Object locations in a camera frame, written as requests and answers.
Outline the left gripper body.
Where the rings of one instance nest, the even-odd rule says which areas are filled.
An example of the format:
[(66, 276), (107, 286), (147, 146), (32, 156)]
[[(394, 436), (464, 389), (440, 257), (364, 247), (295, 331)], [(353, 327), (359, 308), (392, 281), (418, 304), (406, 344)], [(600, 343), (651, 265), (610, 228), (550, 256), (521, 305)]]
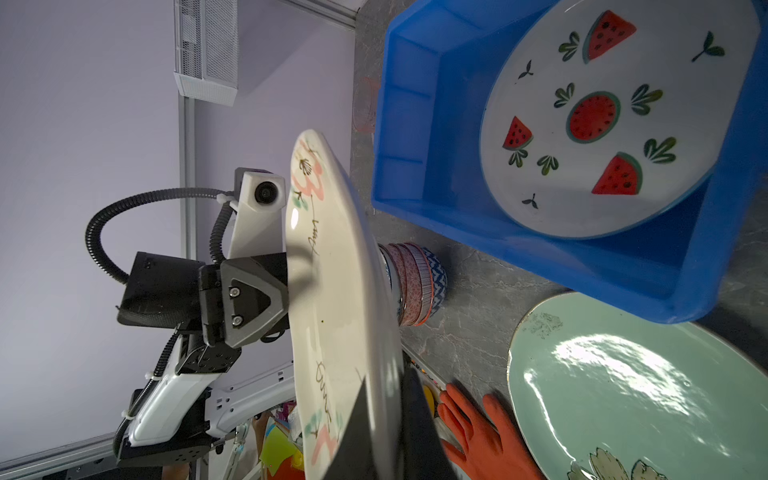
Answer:
[(227, 287), (220, 264), (148, 252), (136, 254), (120, 304), (119, 324), (178, 329), (200, 334), (209, 346), (235, 344), (227, 338)]

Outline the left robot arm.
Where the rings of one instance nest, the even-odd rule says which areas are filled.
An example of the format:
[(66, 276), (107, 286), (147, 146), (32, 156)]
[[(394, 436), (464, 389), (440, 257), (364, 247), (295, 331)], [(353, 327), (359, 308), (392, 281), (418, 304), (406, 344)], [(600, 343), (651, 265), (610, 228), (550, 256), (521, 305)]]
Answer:
[[(140, 252), (124, 271), (107, 255), (102, 231), (117, 215), (197, 198), (221, 206), (209, 238), (209, 262)], [(236, 191), (193, 187), (140, 193), (89, 221), (85, 245), (91, 259), (124, 287), (118, 321), (171, 331), (114, 435), (119, 466), (193, 462), (252, 417), (292, 397), (290, 365), (230, 378), (247, 345), (272, 343), (289, 328), (287, 262), (280, 249), (284, 203), (283, 188), (264, 179)]]

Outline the cream floral plate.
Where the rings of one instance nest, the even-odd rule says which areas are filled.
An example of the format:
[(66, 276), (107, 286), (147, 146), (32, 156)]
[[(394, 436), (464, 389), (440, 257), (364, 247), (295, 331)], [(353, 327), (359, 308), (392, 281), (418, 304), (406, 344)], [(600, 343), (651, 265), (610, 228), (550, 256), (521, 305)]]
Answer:
[(298, 136), (289, 182), (289, 322), (305, 475), (324, 479), (366, 382), (375, 478), (395, 479), (403, 363), (378, 245), (320, 132)]

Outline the white watermelon pattern plate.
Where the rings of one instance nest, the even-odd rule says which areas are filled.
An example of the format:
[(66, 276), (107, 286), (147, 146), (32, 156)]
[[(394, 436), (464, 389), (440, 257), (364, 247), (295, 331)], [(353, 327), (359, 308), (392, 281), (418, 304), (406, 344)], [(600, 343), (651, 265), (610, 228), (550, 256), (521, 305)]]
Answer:
[(480, 133), (484, 179), (515, 222), (616, 234), (711, 173), (762, 29), (755, 1), (560, 1), (501, 69)]

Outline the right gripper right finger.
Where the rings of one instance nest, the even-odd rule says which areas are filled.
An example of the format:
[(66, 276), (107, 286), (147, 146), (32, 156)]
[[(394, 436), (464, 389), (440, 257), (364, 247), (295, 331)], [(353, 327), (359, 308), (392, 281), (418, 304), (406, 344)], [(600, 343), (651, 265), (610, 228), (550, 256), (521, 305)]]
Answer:
[(430, 414), (422, 384), (412, 367), (404, 371), (401, 385), (403, 479), (456, 479), (444, 453)]

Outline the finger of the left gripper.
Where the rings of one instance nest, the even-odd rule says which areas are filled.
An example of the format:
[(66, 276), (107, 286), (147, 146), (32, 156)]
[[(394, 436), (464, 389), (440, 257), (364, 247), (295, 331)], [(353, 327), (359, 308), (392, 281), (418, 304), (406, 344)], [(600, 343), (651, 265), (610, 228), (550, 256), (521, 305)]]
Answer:
[(225, 260), (220, 277), (229, 347), (272, 343), (289, 329), (285, 253)]

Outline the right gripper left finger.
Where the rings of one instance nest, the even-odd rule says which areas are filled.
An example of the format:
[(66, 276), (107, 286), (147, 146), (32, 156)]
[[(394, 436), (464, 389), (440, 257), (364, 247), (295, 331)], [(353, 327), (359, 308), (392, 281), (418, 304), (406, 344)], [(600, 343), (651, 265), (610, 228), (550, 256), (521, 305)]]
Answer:
[(324, 479), (365, 480), (374, 478), (373, 443), (368, 415), (366, 382), (363, 382), (348, 425)]

